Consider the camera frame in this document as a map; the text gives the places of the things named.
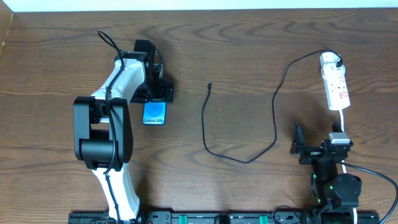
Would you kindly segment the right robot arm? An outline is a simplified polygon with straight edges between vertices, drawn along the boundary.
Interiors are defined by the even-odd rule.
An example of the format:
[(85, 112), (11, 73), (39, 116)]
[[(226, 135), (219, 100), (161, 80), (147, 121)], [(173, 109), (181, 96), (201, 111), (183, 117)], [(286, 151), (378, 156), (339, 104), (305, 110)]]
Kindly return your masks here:
[(291, 154), (299, 156), (301, 165), (313, 169), (311, 188), (319, 205), (302, 215), (302, 223), (353, 223), (353, 209), (359, 206), (362, 181), (349, 173), (339, 173), (337, 163), (348, 157), (353, 146), (349, 136), (337, 123), (333, 131), (317, 147), (307, 146), (302, 128), (297, 123), (290, 148)]

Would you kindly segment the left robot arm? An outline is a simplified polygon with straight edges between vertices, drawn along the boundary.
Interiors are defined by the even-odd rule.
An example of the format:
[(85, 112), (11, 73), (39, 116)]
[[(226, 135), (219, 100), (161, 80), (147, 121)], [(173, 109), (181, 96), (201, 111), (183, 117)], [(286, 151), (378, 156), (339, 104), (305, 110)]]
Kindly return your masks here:
[(162, 63), (154, 62), (158, 50), (151, 41), (137, 40), (132, 51), (117, 53), (104, 84), (73, 103), (75, 156), (98, 178), (109, 205), (107, 215), (83, 223), (146, 222), (129, 170), (134, 145), (129, 104), (144, 106), (144, 125), (161, 126), (174, 100), (174, 85), (164, 80)]

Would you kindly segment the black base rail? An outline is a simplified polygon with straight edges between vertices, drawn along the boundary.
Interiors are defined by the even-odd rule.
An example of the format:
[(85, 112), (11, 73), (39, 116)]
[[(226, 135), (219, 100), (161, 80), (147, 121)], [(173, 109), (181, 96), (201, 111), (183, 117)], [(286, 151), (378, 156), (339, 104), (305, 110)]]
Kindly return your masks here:
[[(274, 213), (173, 213), (168, 211), (148, 212), (139, 215), (138, 220), (120, 221), (118, 223), (147, 223), (147, 224), (270, 224), (270, 223), (353, 223), (350, 213), (323, 213), (319, 221), (308, 213), (276, 211)], [(379, 223), (377, 213), (358, 213), (357, 223)], [(70, 213), (68, 224), (116, 223), (108, 212), (99, 213)]]

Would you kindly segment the blue Galaxy smartphone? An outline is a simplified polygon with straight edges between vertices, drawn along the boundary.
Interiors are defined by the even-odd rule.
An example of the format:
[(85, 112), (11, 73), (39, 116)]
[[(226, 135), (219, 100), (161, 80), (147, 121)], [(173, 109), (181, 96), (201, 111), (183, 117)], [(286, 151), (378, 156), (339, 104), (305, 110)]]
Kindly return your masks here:
[(166, 117), (166, 103), (147, 102), (144, 104), (142, 123), (144, 125), (164, 125)]

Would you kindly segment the white USB wall charger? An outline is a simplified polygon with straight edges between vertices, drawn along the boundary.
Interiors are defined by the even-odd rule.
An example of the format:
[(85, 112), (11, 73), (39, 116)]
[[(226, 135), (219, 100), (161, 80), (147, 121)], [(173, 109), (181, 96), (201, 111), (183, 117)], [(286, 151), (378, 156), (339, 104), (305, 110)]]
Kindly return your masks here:
[(332, 54), (324, 53), (320, 56), (321, 75), (324, 80), (345, 75), (345, 66), (337, 67), (341, 60)]

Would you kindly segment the white power strip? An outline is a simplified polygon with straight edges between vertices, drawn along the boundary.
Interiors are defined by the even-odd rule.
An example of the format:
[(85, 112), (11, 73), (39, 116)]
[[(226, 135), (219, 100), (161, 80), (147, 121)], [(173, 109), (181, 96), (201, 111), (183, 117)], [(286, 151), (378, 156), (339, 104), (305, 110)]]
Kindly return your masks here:
[[(332, 54), (339, 58), (339, 56), (333, 52), (324, 52), (324, 53)], [(338, 62), (337, 67), (340, 66), (342, 66), (342, 60), (341, 62)], [(323, 81), (325, 86), (326, 98), (328, 102), (328, 108), (330, 110), (339, 111), (350, 106), (345, 75), (343, 77), (329, 78), (327, 80), (323, 79)]]

